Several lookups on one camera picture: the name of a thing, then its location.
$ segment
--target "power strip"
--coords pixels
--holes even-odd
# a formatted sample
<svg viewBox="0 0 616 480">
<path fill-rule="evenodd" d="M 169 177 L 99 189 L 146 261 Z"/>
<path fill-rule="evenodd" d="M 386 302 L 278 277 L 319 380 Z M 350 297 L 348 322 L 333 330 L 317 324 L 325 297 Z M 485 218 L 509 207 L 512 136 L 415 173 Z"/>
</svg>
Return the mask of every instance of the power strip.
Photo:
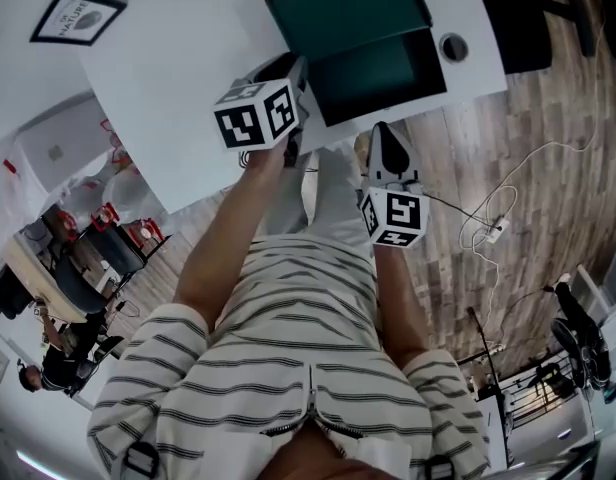
<svg viewBox="0 0 616 480">
<path fill-rule="evenodd" d="M 486 240 L 488 243 L 494 244 L 499 240 L 499 237 L 503 234 L 506 229 L 510 226 L 510 221 L 505 219 L 504 217 L 500 217 L 499 220 L 495 223 L 495 226 L 490 229 L 488 232 L 488 237 Z"/>
</svg>

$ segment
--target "striped shirt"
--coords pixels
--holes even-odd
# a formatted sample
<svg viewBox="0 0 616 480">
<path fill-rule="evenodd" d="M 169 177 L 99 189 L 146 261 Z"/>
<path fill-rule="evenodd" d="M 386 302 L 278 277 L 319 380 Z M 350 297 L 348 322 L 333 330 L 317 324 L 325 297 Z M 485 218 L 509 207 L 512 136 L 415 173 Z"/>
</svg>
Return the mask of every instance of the striped shirt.
<svg viewBox="0 0 616 480">
<path fill-rule="evenodd" d="M 160 478 L 256 479 L 312 417 L 342 454 L 397 478 L 435 455 L 487 467 L 481 413 L 445 351 L 403 370 L 377 332 L 376 276 L 355 249 L 306 234 L 254 242 L 216 330 L 168 304 L 139 328 L 88 440 L 106 477 L 138 441 Z"/>
</svg>

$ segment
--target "wooden floor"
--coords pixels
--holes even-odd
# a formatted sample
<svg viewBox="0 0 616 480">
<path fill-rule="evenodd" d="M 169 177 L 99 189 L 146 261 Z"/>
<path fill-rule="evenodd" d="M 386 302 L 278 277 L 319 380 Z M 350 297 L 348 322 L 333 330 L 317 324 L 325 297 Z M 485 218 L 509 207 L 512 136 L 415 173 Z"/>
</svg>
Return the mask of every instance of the wooden floor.
<svg viewBox="0 0 616 480">
<path fill-rule="evenodd" d="M 598 30 L 597 0 L 587 4 Z M 596 120 L 595 61 L 581 56 L 572 24 L 550 15 L 547 20 L 554 52 L 550 69 L 508 77 L 506 93 L 397 123 L 421 156 L 426 190 L 469 211 L 531 150 L 548 141 L 582 147 L 596 125 L 597 138 L 587 152 L 544 149 L 509 180 L 519 192 L 509 216 L 512 225 L 497 244 L 479 248 L 499 264 L 486 335 L 507 346 L 496 360 L 503 375 L 545 349 L 557 312 L 554 298 L 544 293 L 528 297 L 510 312 L 506 308 L 554 283 L 563 272 L 574 272 L 579 263 L 601 276 L 616 248 L 616 62 L 602 41 Z M 181 233 L 124 289 L 123 297 L 139 308 L 139 316 L 119 315 L 113 333 L 130 337 L 156 305 L 172 298 L 183 262 L 220 201 L 221 194 L 193 205 Z M 490 216 L 502 214 L 511 201 L 512 190 L 500 193 Z M 496 268 L 460 248 L 465 217 L 435 202 L 431 213 L 428 235 L 408 253 L 408 261 L 433 342 L 460 359 L 482 348 L 466 308 L 473 306 L 486 322 Z M 465 246 L 479 227 L 466 227 Z M 135 311 L 131 304 L 124 309 Z M 505 334 L 500 332 L 502 321 Z"/>
</svg>

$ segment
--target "table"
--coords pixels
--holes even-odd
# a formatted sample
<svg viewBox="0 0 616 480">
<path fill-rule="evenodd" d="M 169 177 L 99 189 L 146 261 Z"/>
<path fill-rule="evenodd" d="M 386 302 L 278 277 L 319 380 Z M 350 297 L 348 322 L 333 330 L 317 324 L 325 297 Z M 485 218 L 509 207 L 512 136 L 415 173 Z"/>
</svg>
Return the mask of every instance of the table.
<svg viewBox="0 0 616 480">
<path fill-rule="evenodd" d="M 12 237 L 2 252 L 2 258 L 33 297 L 43 297 L 48 301 L 51 317 L 58 317 L 68 323 L 86 321 L 83 313 L 59 290 L 54 278 L 23 237 Z"/>
<path fill-rule="evenodd" d="M 468 58 L 440 58 L 447 92 L 327 128 L 310 90 L 302 152 L 392 122 L 507 88 L 481 0 L 425 0 L 435 43 L 448 33 Z M 234 183 L 237 155 L 224 150 L 212 106 L 231 82 L 288 51 L 265 0 L 128 0 L 128 8 L 79 56 L 120 139 L 162 202 L 175 212 Z"/>
</svg>

